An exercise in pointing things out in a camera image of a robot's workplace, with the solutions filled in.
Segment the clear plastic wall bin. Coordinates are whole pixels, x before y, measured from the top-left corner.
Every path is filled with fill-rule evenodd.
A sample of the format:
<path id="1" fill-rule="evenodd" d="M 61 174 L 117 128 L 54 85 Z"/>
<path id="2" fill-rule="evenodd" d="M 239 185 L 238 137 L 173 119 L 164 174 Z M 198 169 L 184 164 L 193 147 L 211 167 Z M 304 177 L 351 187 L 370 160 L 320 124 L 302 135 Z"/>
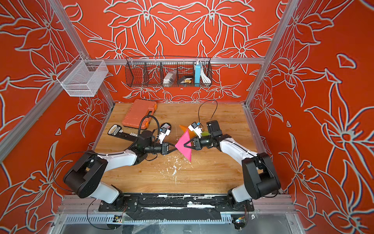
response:
<path id="1" fill-rule="evenodd" d="M 78 60 L 57 80 L 71 97 L 94 97 L 107 74 L 104 60 Z"/>

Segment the clear plastic bag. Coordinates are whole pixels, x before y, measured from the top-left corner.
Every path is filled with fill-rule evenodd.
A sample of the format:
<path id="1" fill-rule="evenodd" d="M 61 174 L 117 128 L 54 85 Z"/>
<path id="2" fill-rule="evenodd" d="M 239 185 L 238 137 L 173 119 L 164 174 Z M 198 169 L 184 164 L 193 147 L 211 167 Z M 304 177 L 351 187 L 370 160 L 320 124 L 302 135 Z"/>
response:
<path id="1" fill-rule="evenodd" d="M 177 72 L 176 71 L 168 72 L 163 79 L 163 86 L 164 87 L 171 87 L 174 84 L 176 77 L 177 77 Z"/>

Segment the orange plastic tool case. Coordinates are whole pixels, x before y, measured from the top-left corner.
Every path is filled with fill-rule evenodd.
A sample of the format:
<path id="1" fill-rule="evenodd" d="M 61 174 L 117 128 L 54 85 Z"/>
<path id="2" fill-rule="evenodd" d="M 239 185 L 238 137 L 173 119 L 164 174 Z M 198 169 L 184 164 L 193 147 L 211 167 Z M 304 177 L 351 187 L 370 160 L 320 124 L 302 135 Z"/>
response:
<path id="1" fill-rule="evenodd" d="M 157 102 L 143 99 L 136 99 L 122 121 L 124 127 L 138 129 L 143 117 L 154 115 L 157 110 Z"/>

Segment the orange square paper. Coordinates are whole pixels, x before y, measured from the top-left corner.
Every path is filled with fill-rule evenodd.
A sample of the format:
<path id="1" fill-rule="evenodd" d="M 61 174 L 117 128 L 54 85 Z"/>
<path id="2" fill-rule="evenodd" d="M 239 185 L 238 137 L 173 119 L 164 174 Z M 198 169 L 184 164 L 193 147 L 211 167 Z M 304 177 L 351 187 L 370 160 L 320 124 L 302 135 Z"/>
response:
<path id="1" fill-rule="evenodd" d="M 179 127 L 183 132 L 188 132 L 190 139 L 196 137 L 196 134 L 193 131 L 191 131 L 188 127 L 184 125 L 179 125 Z"/>

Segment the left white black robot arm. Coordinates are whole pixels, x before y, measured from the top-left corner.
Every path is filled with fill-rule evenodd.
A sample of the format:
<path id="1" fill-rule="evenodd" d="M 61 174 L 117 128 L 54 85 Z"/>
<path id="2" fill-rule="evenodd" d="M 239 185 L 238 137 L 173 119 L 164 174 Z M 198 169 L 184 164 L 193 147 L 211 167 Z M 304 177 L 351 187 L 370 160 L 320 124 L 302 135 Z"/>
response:
<path id="1" fill-rule="evenodd" d="M 80 198 L 92 197 L 112 204 L 119 199 L 122 192 L 101 181 L 105 172 L 138 165 L 148 154 L 168 155 L 176 150 L 175 145 L 168 142 L 140 144 L 135 141 L 119 153 L 98 154 L 86 151 L 65 174 L 63 182 Z"/>

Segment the pink square paper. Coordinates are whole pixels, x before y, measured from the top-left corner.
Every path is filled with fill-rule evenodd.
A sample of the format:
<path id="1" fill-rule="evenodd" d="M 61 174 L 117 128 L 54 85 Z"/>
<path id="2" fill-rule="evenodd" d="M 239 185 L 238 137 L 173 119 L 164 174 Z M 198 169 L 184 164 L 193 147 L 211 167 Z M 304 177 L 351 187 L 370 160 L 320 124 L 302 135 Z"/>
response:
<path id="1" fill-rule="evenodd" d="M 192 149 L 190 142 L 189 131 L 186 130 L 178 142 L 175 144 L 175 148 L 189 161 L 192 159 Z"/>

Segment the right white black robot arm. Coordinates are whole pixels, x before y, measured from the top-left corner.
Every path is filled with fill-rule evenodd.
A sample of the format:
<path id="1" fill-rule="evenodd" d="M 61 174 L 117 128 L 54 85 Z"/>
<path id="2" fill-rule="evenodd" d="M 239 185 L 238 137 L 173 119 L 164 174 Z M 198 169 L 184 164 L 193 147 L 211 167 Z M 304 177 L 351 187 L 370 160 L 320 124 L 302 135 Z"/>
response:
<path id="1" fill-rule="evenodd" d="M 229 155 L 242 167 L 243 184 L 229 190 L 228 195 L 235 203 L 250 199 L 270 197 L 281 187 L 278 175 L 267 153 L 256 153 L 236 142 L 230 135 L 195 137 L 183 143 L 192 150 L 217 148 Z"/>

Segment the black round tape disc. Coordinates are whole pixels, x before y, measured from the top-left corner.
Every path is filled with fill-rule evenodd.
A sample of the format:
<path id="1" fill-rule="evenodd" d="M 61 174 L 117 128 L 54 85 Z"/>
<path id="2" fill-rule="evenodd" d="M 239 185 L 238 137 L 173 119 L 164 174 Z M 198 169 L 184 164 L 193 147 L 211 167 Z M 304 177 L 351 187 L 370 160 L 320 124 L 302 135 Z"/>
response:
<path id="1" fill-rule="evenodd" d="M 161 131 L 163 131 L 164 129 L 167 129 L 167 130 L 170 130 L 171 129 L 171 125 L 169 123 L 163 123 L 161 124 Z"/>

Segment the black small box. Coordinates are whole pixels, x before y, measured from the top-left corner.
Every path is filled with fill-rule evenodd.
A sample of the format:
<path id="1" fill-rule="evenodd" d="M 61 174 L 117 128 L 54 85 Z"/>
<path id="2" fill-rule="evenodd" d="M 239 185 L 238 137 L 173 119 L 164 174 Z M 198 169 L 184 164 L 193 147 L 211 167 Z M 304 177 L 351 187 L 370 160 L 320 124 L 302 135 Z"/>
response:
<path id="1" fill-rule="evenodd" d="M 188 75 L 183 76 L 177 81 L 177 84 L 191 84 L 194 81 L 194 76 Z"/>

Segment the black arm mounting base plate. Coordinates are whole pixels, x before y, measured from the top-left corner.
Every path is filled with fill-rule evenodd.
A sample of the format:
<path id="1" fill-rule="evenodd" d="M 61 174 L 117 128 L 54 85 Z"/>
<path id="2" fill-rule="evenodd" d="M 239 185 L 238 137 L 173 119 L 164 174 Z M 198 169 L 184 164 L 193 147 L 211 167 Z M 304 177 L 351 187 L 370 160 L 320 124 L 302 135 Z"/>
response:
<path id="1" fill-rule="evenodd" d="M 100 202 L 100 212 L 135 212 L 148 209 L 210 209 L 218 212 L 253 212 L 252 200 L 235 202 L 227 194 L 122 194 L 112 204 Z"/>

